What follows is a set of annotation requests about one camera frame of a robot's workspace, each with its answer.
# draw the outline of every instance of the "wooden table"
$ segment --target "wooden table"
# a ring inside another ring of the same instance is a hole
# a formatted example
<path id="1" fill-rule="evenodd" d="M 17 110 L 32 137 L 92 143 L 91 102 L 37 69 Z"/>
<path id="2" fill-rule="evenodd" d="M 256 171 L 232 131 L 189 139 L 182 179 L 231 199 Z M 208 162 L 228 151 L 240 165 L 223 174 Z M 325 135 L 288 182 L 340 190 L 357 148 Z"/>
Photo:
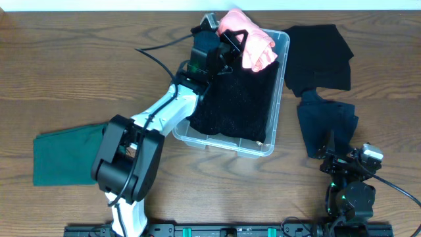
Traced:
<path id="1" fill-rule="evenodd" d="M 68 224 L 112 219 L 97 186 L 32 185 L 37 134 L 129 117 L 167 90 L 169 77 L 133 50 L 184 36 L 203 13 L 6 13 L 0 24 L 0 236 L 60 236 Z M 379 175 L 421 198 L 421 13 L 410 11 L 251 12 L 261 27 L 336 24 L 355 54 L 352 90 L 319 89 L 356 105 L 352 145 L 385 153 Z M 192 40 L 154 51 L 173 71 Z M 276 147 L 246 159 L 214 147 L 186 146 L 169 135 L 147 216 L 179 223 L 277 222 L 324 216 L 330 177 L 307 158 L 299 99 L 284 88 Z M 375 180 L 373 221 L 409 236 L 421 210 Z"/>

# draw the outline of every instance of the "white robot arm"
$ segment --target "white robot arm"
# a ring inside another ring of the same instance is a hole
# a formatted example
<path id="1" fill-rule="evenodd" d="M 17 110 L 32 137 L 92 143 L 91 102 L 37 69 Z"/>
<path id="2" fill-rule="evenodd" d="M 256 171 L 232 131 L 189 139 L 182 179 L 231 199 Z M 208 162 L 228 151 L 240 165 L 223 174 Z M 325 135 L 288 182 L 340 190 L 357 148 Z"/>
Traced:
<path id="1" fill-rule="evenodd" d="M 176 91 L 176 85 L 171 85 L 168 92 L 158 100 L 154 105 L 148 108 L 146 111 L 132 116 L 134 124 L 143 127 L 148 116 L 160 107 L 163 103 L 168 101 Z M 166 107 L 160 110 L 151 121 L 148 130 L 157 130 L 162 135 L 167 136 L 168 133 L 183 119 L 193 114 L 197 104 L 197 94 L 185 86 L 178 85 L 178 96 L 176 99 L 171 101 Z M 137 149 L 136 144 L 131 144 L 131 147 Z M 108 192 L 105 193 L 107 198 L 112 201 L 117 195 Z M 122 224 L 126 231 L 127 237 L 138 237 L 143 232 L 147 224 L 147 217 L 144 211 L 144 199 L 141 201 L 134 201 L 132 204 L 126 202 L 124 198 L 118 200 L 120 208 L 120 216 L 122 217 Z M 123 230 L 120 224 L 118 210 L 116 206 L 112 207 L 112 217 L 114 219 L 112 223 L 112 229 L 119 235 L 123 236 Z"/>
<path id="2" fill-rule="evenodd" d="M 143 199 L 155 180 L 165 136 L 193 114 L 214 76 L 232 71 L 230 65 L 244 51 L 245 30 L 226 30 L 217 36 L 217 29 L 215 15 L 206 14 L 201 25 L 191 29 L 195 40 L 187 70 L 181 66 L 173 76 L 163 66 L 173 82 L 168 92 L 146 111 L 132 118 L 116 115 L 107 125 L 91 177 L 110 200 L 112 229 L 121 236 L 138 237 L 146 227 Z M 242 43 L 236 38 L 239 34 Z M 134 158 L 126 155 L 129 146 L 136 150 Z"/>

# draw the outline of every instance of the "green cloth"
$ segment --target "green cloth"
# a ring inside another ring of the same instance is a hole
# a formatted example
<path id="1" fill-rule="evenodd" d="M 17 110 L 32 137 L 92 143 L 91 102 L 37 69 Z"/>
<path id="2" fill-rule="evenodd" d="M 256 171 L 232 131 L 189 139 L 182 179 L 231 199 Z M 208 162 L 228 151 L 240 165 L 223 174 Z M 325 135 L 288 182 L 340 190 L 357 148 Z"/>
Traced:
<path id="1" fill-rule="evenodd" d="M 107 123 L 37 136 L 34 140 L 34 186 L 95 184 L 91 167 Z"/>

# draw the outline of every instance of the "black cloth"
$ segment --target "black cloth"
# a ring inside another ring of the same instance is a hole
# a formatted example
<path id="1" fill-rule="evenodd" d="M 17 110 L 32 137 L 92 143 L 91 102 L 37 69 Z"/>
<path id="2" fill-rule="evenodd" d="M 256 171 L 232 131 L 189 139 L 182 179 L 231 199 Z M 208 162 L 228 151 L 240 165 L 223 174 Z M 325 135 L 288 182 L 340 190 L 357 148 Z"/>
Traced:
<path id="1" fill-rule="evenodd" d="M 203 101 L 187 119 L 203 134 L 221 133 L 263 143 L 279 62 L 253 72 L 242 68 L 241 60 L 233 63 L 232 73 L 214 79 Z"/>
<path id="2" fill-rule="evenodd" d="M 332 130 L 335 151 L 348 154 L 351 151 L 349 142 L 359 119 L 354 112 L 354 105 L 322 99 L 316 90 L 303 92 L 297 114 L 308 156 L 314 158 L 314 154 L 324 145 L 326 136 Z"/>
<path id="3" fill-rule="evenodd" d="M 316 87 L 350 90 L 354 55 L 335 25 L 293 26 L 289 35 L 285 84 L 300 97 Z"/>

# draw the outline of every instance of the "clear plastic container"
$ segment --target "clear plastic container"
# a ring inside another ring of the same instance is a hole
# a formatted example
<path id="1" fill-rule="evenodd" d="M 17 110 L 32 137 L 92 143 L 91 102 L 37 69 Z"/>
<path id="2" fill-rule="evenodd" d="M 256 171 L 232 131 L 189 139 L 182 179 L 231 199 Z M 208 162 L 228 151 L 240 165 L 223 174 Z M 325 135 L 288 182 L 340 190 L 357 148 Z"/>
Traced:
<path id="1" fill-rule="evenodd" d="M 174 137 L 184 141 L 187 145 L 205 149 L 207 145 L 221 147 L 237 151 L 242 157 L 259 158 L 272 154 L 275 148 L 276 127 L 281 103 L 282 87 L 284 86 L 285 66 L 287 63 L 289 36 L 284 32 L 275 30 L 263 30 L 275 41 L 273 51 L 278 54 L 277 61 L 280 62 L 276 84 L 271 99 L 268 122 L 266 123 L 266 140 L 264 144 L 243 138 L 232 138 L 221 134 L 205 135 L 190 127 L 190 121 L 184 119 L 172 131 Z"/>

